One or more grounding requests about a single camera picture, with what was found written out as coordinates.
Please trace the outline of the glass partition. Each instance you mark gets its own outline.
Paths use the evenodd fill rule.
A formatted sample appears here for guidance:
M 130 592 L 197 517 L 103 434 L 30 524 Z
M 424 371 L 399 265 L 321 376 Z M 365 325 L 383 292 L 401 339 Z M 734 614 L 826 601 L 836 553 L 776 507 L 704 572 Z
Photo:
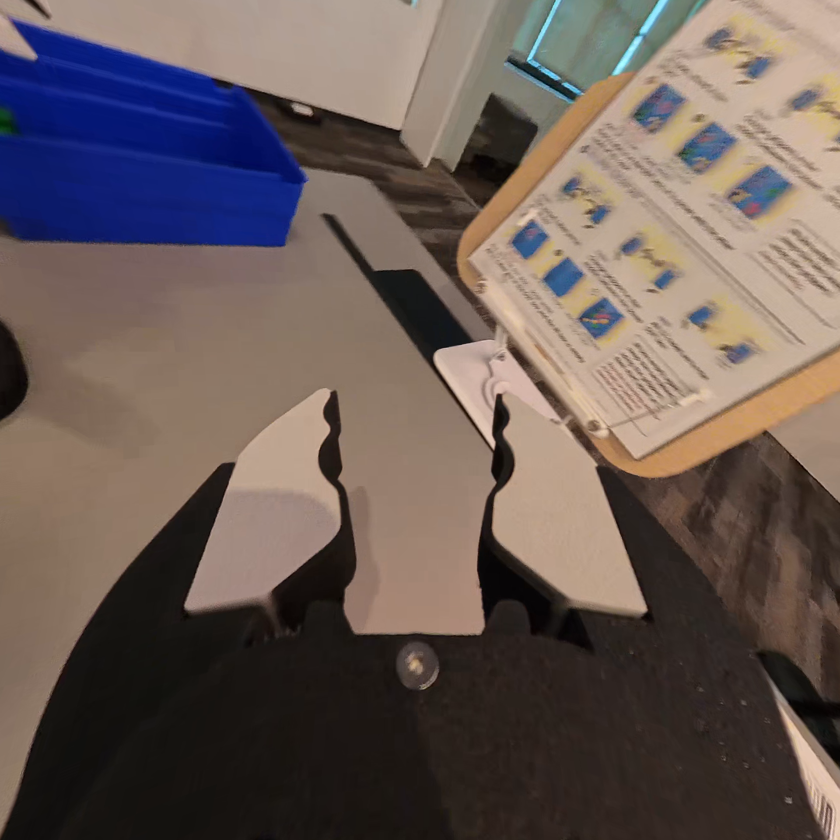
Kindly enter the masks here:
M 646 64 L 705 1 L 535 1 L 507 65 L 572 102 Z

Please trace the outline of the black rounded object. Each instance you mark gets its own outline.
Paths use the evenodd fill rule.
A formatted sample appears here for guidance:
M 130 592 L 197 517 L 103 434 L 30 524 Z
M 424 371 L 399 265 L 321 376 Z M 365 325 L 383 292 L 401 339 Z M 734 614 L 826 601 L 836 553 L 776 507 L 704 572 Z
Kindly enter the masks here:
M 12 416 L 28 393 L 28 370 L 19 344 L 1 321 L 1 421 Z

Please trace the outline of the blue plastic bin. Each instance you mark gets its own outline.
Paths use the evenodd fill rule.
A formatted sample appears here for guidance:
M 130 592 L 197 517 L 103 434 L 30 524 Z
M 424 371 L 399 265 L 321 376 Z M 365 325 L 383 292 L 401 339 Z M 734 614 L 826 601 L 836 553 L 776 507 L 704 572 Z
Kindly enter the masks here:
M 281 247 L 308 177 L 241 87 L 10 18 L 2 224 L 43 242 Z

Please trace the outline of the printed instruction sheet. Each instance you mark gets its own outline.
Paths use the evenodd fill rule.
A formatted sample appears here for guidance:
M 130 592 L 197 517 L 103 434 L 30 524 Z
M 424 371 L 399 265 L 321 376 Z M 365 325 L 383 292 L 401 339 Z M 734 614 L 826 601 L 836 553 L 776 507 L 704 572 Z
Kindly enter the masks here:
M 634 459 L 838 350 L 838 2 L 709 2 L 469 263 Z

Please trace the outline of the white partition panel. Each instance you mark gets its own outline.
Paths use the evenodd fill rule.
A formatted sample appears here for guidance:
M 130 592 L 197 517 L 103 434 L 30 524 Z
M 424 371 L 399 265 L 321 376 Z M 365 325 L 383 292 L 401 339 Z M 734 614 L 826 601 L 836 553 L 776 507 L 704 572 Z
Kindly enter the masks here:
M 49 23 L 400 134 L 453 168 L 530 2 L 55 1 Z

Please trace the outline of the laminated paper sheet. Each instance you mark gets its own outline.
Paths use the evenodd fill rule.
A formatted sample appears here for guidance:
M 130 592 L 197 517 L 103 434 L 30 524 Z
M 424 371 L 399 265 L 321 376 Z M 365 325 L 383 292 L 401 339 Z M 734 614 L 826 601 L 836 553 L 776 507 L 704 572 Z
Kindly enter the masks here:
M 812 813 L 825 839 L 839 838 L 839 707 L 798 672 L 767 672 Z

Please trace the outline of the black desk flap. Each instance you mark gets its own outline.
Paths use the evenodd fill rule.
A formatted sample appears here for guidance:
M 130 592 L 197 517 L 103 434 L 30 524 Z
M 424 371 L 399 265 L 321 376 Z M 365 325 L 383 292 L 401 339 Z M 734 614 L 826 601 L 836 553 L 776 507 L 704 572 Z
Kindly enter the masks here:
M 369 282 L 429 363 L 442 349 L 472 339 L 415 269 L 373 270 Z

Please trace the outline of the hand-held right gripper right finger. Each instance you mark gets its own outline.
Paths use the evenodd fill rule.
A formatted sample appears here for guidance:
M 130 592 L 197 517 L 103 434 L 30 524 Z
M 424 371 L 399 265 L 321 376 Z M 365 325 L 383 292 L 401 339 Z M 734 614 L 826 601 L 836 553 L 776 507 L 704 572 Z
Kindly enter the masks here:
M 648 604 L 594 459 L 562 422 L 499 395 L 479 536 L 482 605 L 525 605 L 532 628 L 559 636 L 573 612 L 641 619 Z

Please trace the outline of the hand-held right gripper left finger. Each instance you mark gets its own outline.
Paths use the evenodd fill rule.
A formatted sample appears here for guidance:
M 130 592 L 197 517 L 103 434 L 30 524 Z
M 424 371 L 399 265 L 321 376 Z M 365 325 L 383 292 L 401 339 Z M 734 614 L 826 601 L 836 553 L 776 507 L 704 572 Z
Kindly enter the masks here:
M 310 604 L 343 606 L 356 552 L 341 431 L 339 395 L 322 388 L 246 445 L 185 597 L 187 613 L 258 607 L 293 631 Z

